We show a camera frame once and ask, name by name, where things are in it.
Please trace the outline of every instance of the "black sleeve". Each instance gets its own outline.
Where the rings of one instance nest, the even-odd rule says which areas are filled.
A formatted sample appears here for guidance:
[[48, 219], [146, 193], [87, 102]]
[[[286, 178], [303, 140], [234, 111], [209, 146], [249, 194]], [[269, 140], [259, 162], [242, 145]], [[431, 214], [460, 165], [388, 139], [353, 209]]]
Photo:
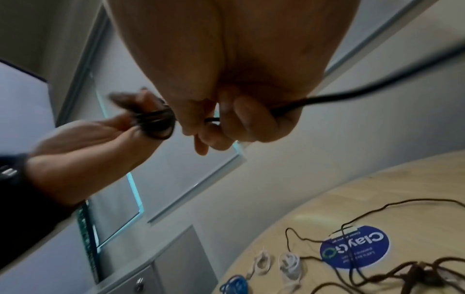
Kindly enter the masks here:
[[26, 158], [0, 155], [0, 269], [50, 234], [74, 210], [32, 186], [24, 173]]

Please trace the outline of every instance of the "ceiling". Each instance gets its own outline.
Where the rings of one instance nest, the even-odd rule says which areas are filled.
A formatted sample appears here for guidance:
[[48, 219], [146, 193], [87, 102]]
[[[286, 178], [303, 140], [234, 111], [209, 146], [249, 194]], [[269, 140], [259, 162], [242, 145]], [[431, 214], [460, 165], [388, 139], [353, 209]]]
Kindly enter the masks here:
[[61, 0], [0, 0], [0, 59], [38, 72]]

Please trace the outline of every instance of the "blue round sticker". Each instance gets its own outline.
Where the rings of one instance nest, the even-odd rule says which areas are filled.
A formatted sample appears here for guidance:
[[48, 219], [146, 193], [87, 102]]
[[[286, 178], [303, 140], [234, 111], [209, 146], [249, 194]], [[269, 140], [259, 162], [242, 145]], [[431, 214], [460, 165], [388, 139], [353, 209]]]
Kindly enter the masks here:
[[320, 256], [329, 265], [340, 269], [349, 269], [349, 247], [359, 268], [372, 265], [381, 260], [389, 251], [389, 238], [380, 229], [362, 226], [356, 231], [327, 239], [320, 246]]

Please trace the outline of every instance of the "blue cable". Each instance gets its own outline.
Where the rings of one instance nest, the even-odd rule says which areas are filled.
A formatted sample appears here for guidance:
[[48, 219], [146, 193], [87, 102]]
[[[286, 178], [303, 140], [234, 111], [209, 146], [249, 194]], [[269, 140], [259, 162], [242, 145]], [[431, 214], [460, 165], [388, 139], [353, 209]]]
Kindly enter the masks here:
[[232, 276], [219, 291], [222, 294], [248, 294], [247, 280], [241, 275]]

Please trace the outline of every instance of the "wooden tabletop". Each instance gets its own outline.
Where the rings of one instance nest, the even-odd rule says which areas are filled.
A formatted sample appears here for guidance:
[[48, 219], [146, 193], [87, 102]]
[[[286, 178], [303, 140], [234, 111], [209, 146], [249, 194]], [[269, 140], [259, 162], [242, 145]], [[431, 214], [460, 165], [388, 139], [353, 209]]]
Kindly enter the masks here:
[[[282, 285], [278, 256], [287, 252], [284, 231], [294, 228], [302, 237], [326, 239], [341, 224], [389, 202], [412, 198], [455, 199], [465, 202], [465, 151], [448, 153], [406, 163], [355, 180], [324, 193], [298, 207], [263, 232], [237, 258], [219, 285], [233, 275], [245, 276], [254, 257], [265, 248], [273, 256], [270, 271], [254, 275], [248, 281], [253, 294], [275, 293]], [[357, 221], [382, 230], [389, 238], [386, 256], [363, 269], [366, 275], [386, 273], [406, 261], [432, 263], [444, 256], [465, 258], [465, 209], [449, 203], [414, 202], [390, 207]], [[320, 257], [320, 244], [300, 241], [289, 232], [290, 248], [300, 256]], [[297, 294], [309, 294], [317, 285], [338, 282], [333, 269], [325, 263], [303, 261], [302, 287]], [[444, 266], [465, 273], [465, 265], [445, 263]], [[347, 279], [347, 270], [341, 271]], [[402, 281], [391, 280], [381, 285], [367, 285], [366, 292], [400, 293]], [[346, 293], [335, 287], [321, 293]], [[422, 293], [456, 293], [451, 288], [423, 289]]]

